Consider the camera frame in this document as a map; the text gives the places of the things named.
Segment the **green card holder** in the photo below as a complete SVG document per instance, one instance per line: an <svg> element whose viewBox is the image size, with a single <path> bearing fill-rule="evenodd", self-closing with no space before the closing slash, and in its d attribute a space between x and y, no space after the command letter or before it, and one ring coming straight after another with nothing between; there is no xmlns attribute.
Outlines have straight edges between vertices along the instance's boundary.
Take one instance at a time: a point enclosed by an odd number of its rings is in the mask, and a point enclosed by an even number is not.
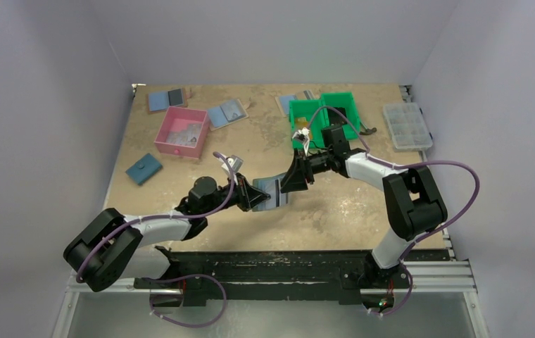
<svg viewBox="0 0 535 338"><path fill-rule="evenodd" d="M290 193L281 192L281 180L284 178L285 173L280 173L272 177L262 177L253 180L253 187L268 194L270 198L266 201L259 203L252 208L253 212L270 211L276 208L284 207L290 204Z"/></svg>

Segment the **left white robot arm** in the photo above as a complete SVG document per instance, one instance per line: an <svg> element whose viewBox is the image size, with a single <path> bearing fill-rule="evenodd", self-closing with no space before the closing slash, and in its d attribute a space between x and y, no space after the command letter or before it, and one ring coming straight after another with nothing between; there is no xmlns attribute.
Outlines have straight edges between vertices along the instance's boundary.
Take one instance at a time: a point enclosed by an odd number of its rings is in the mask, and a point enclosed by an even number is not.
<svg viewBox="0 0 535 338"><path fill-rule="evenodd" d="M232 206L250 211L270 198L240 173L224 187L211 177L200 177L165 214L127 216L115 208L103 210L67 245L63 258L77 273L77 282L100 292L132 276L131 262L139 248L192 239L207 228L208 216Z"/></svg>

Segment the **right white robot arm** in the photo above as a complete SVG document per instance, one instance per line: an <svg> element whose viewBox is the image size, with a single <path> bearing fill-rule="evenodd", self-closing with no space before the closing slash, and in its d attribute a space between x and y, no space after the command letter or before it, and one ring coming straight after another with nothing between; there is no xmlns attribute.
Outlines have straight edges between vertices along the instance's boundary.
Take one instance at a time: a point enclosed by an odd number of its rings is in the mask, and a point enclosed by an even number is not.
<svg viewBox="0 0 535 338"><path fill-rule="evenodd" d="M326 127L321 133L325 150L314 155L295 150L279 191L307 190L316 174L327 171L383 191L390 229L366 255L357 281L360 286L380 287L398 271L403 253L417 236L433 232L447 220L447 208L428 167L397 169L363 149L352 149L340 126Z"/></svg>

